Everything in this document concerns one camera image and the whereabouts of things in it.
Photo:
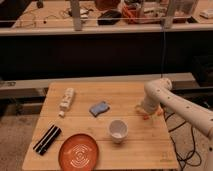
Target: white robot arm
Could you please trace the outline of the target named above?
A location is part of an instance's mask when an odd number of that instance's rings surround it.
[[[162,103],[208,137],[210,147],[204,171],[213,171],[213,112],[171,93],[171,89],[172,82],[168,78],[147,82],[143,109],[151,114]]]

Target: cable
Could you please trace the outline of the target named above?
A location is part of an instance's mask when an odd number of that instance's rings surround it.
[[[175,113],[171,113],[169,116],[165,117],[165,121],[167,122],[167,120],[172,117]]]
[[[174,113],[170,114],[169,116],[167,116],[165,118],[165,120],[167,121],[169,118],[171,118],[171,116],[174,116]],[[172,128],[171,130],[169,130],[169,132],[173,132],[175,130],[177,130],[178,128],[180,128],[181,126],[183,126],[184,124],[186,124],[187,122],[184,121],[183,123],[181,123],[180,125],[176,126],[175,128]],[[200,154],[196,151],[196,143],[195,143],[195,137],[194,137],[194,131],[193,131],[193,126],[191,126],[191,137],[192,137],[192,143],[193,143],[193,149],[190,150],[187,155],[185,156],[185,158],[183,158],[177,151],[177,147],[176,147],[176,143],[174,141],[174,139],[171,137],[171,140],[173,142],[173,146],[174,146],[174,150],[175,150],[175,154],[177,156],[177,160],[178,163],[180,165],[181,171],[184,171],[185,167],[187,165],[191,166],[191,167],[198,167],[202,164],[202,158],[200,156]],[[197,155],[198,157],[198,163],[196,164],[192,164],[189,162],[190,159],[192,159],[194,157],[194,155]]]
[[[174,127],[174,128],[172,128],[172,129],[170,129],[169,130],[169,132],[173,132],[173,131],[175,131],[176,129],[178,129],[178,128],[180,128],[181,126],[183,126],[183,125],[185,125],[187,122],[186,121],[184,121],[183,123],[181,123],[180,125],[178,125],[177,127]]]
[[[60,18],[58,18],[57,16],[55,16],[55,15],[48,15],[47,17],[44,17],[43,18],[43,23],[44,24],[46,24],[47,23],[47,19],[49,19],[49,18],[56,18],[56,19],[60,19]]]
[[[162,26],[162,29],[163,29],[163,51],[162,51],[162,60],[161,60],[161,78],[163,78],[165,58],[166,58],[166,49],[167,49],[166,31],[165,31],[164,26]]]
[[[24,15],[31,15],[32,16],[32,19],[30,20],[22,20],[21,17],[23,17]],[[36,15],[34,13],[32,13],[31,11],[28,11],[28,12],[25,12],[23,13],[23,15],[20,17],[19,21],[20,21],[20,25],[18,27],[29,27],[29,26],[34,26],[36,27]],[[24,22],[29,22],[29,21],[32,21],[32,23],[30,24],[26,24],[26,25],[23,25]]]

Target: wooden table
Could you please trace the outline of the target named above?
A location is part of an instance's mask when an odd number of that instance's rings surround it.
[[[210,0],[199,0],[194,11],[193,18],[200,24],[213,24],[213,19],[206,19],[200,16],[200,12],[205,9],[213,9],[213,2]]]
[[[38,9],[36,1],[32,1],[13,28],[73,27],[72,17],[64,13],[70,8],[70,1],[44,1],[43,3],[44,8]],[[98,26],[97,18],[105,11],[99,11],[94,1],[80,1],[80,7],[93,10],[83,26]],[[126,25],[126,23],[120,20],[116,25]]]
[[[75,89],[75,99],[65,118],[60,118],[58,106],[69,87]],[[134,109],[143,96],[142,82],[52,83],[23,170],[60,170],[60,147],[68,137],[77,133],[92,136],[98,144],[99,159],[95,170],[176,169],[178,163],[163,115],[144,120]],[[93,117],[89,108],[103,100],[109,104],[110,110]],[[114,144],[108,134],[109,123],[114,119],[121,119],[128,125],[128,136],[122,145]],[[32,148],[52,124],[60,127],[62,134],[45,155],[40,156]]]

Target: white mug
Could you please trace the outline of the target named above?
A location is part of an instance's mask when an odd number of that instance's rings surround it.
[[[114,120],[109,125],[109,134],[114,143],[121,143],[127,136],[127,125],[121,120]]]

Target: orange object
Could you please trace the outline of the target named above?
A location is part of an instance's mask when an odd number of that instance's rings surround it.
[[[68,138],[59,151],[59,164],[63,171],[93,170],[98,159],[96,141],[86,134]]]

